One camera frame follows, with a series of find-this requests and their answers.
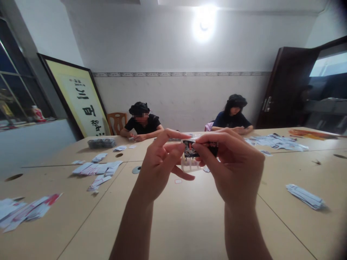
light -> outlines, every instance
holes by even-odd
[[[213,34],[217,8],[213,5],[198,7],[193,22],[193,32],[197,40],[205,42]]]

decorative border tile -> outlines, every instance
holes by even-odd
[[[235,72],[95,72],[94,77],[205,77],[205,76],[264,76],[269,71]]]

door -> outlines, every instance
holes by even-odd
[[[295,100],[302,87],[309,83],[319,52],[319,49],[279,49],[258,117],[257,129],[297,126]]]

picture frame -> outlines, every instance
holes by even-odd
[[[91,70],[37,53],[79,139],[111,135]]]

wooden table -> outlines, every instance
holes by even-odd
[[[255,130],[254,133],[258,135],[269,135],[276,133],[280,136],[290,137],[289,130],[290,129],[300,129],[300,130],[306,130],[306,131],[315,131],[320,133],[327,133],[319,130],[314,130],[306,127],[290,127],[290,128],[277,128],[277,129],[259,129]],[[319,151],[319,150],[332,150],[332,149],[347,149],[347,138],[340,138],[340,139],[327,139],[327,140],[316,140],[311,138],[297,138],[297,142],[308,146],[308,151]],[[295,151],[287,151],[284,149],[275,150],[268,146],[256,146],[259,150],[266,150],[271,153],[278,153],[278,152],[295,152]]]
[[[23,222],[5,234],[1,230],[0,259],[56,260],[124,166],[99,187],[95,197],[87,192],[95,176],[71,176],[76,166],[34,168],[18,179],[1,181],[0,199],[24,196],[23,201],[31,203],[46,195],[64,194],[43,218]]]
[[[246,137],[289,129],[255,130]],[[140,166],[154,138],[140,143],[116,136],[117,145],[135,149],[90,150],[86,138],[63,149],[49,160],[33,163],[22,177],[0,182],[0,199],[26,196],[32,202],[55,192],[64,195],[39,220],[22,223],[15,231],[0,234],[0,259],[107,259],[114,243],[125,204],[136,181],[131,170]],[[257,199],[257,214],[264,239],[274,259],[330,259],[341,240],[347,208],[347,140],[298,139],[308,152],[274,150],[256,146],[267,157]],[[78,165],[108,152],[102,163],[122,160],[115,176],[93,197],[86,190],[93,177],[70,177]],[[223,202],[211,174],[194,172],[193,182],[171,174],[154,206],[150,259],[226,259],[223,235]],[[296,184],[320,196],[329,207],[317,212],[291,195],[286,184]]]
[[[128,162],[59,260],[108,259],[121,217],[138,175]],[[175,184],[171,174],[154,203],[150,259],[227,259],[224,245],[224,202],[211,174],[193,173],[192,182]],[[257,214],[274,259],[314,259],[281,220],[258,197]]]
[[[344,242],[347,212],[346,151],[277,153],[266,158],[259,196],[317,259],[331,259]],[[291,195],[295,184],[321,197],[329,207],[315,211]]]

